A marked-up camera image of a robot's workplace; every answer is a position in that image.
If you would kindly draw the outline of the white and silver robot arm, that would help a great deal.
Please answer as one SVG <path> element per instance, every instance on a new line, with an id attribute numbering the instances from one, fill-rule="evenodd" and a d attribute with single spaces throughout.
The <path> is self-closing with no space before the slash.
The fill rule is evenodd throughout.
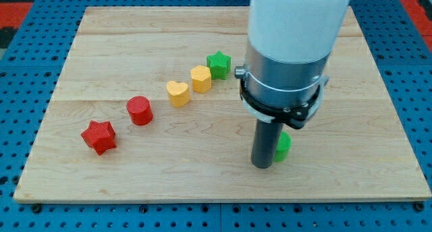
<path id="1" fill-rule="evenodd" d="M 264 123 L 301 129 L 315 115 L 328 57 L 350 0 L 250 0 L 244 106 Z"/>

